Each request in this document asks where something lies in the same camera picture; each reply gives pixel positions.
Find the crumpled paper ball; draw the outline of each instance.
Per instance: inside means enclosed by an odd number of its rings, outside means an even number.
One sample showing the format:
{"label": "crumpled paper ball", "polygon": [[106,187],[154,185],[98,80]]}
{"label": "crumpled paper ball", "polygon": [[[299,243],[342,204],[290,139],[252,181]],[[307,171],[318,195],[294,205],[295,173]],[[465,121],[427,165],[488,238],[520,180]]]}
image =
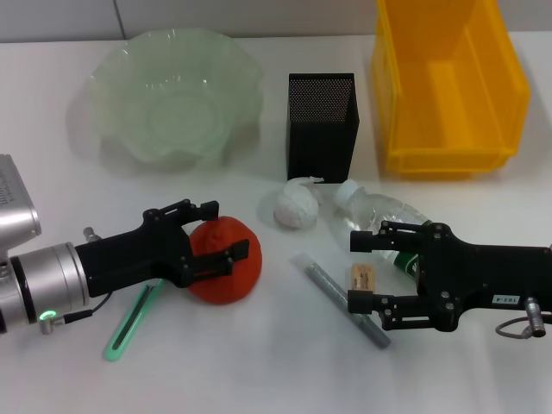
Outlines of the crumpled paper ball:
{"label": "crumpled paper ball", "polygon": [[322,203],[322,196],[314,183],[320,182],[323,179],[314,177],[290,179],[276,200],[276,221],[292,229],[314,225],[318,218],[318,205]]}

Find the red ball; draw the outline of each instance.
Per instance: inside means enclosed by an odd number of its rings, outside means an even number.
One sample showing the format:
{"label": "red ball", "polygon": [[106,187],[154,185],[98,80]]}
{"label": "red ball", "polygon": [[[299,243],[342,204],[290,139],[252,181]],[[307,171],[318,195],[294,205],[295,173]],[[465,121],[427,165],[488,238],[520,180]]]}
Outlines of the red ball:
{"label": "red ball", "polygon": [[214,222],[202,223],[190,235],[194,255],[215,253],[244,239],[249,240],[249,256],[234,264],[232,274],[196,282],[190,286],[190,292],[210,304],[231,304],[245,298],[257,283],[262,268],[262,253],[255,233],[239,220],[223,216]]}

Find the screw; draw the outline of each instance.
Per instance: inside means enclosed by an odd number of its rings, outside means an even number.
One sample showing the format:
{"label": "screw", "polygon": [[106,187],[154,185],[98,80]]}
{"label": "screw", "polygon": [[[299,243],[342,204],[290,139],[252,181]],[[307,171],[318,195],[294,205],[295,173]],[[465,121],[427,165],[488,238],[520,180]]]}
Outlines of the screw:
{"label": "screw", "polygon": [[85,239],[87,243],[96,242],[102,239],[99,235],[97,235],[94,232],[94,229],[92,227],[87,227],[86,229],[84,229],[83,235],[85,235]]}

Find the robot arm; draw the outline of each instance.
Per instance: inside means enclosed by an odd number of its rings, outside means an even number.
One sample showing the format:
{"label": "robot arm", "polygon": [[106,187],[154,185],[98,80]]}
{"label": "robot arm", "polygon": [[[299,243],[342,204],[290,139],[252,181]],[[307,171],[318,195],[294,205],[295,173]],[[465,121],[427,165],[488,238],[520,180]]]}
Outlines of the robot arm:
{"label": "robot arm", "polygon": [[383,222],[377,235],[351,233],[351,251],[372,250],[418,255],[417,296],[348,292],[349,312],[376,311],[385,330],[451,332],[463,312],[487,308],[526,310],[531,334],[545,334],[541,311],[552,311],[550,248],[480,246],[459,240],[443,223]]}
{"label": "robot arm", "polygon": [[[197,207],[183,200],[147,210],[133,231],[74,247],[64,243],[9,257],[8,249],[41,232],[35,207],[9,155],[0,155],[0,334],[36,323],[41,316],[65,315],[90,298],[148,279],[166,279],[184,288],[204,279],[230,275],[248,257],[248,240],[220,252],[194,255],[182,226],[218,218],[216,201]],[[71,322],[92,310],[71,314]]]}

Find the yellow plastic bin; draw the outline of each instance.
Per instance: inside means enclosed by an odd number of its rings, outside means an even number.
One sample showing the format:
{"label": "yellow plastic bin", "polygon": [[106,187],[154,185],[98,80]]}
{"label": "yellow plastic bin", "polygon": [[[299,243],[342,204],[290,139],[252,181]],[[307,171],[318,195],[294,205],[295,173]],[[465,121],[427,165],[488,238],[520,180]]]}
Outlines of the yellow plastic bin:
{"label": "yellow plastic bin", "polygon": [[372,58],[386,168],[436,178],[503,166],[530,87],[496,0],[377,0]]}

